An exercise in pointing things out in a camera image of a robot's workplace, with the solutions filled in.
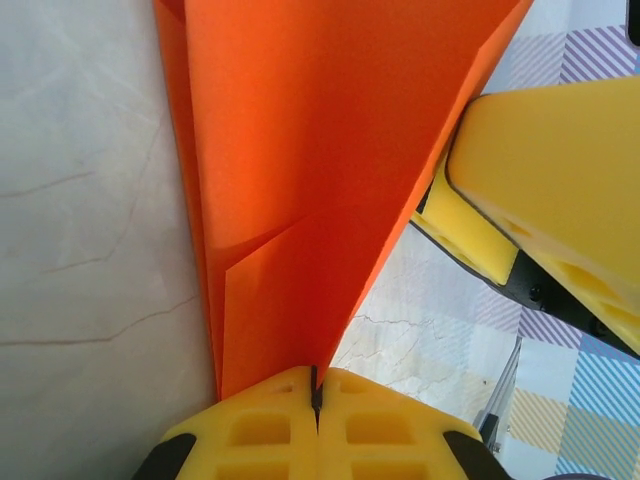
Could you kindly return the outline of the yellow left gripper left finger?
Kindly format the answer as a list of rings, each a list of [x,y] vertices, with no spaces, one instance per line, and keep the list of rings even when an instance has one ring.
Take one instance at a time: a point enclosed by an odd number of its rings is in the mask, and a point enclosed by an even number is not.
[[[295,367],[171,427],[135,479],[316,479],[317,369]]]

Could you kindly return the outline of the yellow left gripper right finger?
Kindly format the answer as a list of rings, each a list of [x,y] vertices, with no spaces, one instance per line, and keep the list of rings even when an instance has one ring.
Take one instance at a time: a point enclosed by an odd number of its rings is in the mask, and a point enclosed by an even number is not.
[[[319,479],[507,479],[468,422],[347,370],[323,381]]]

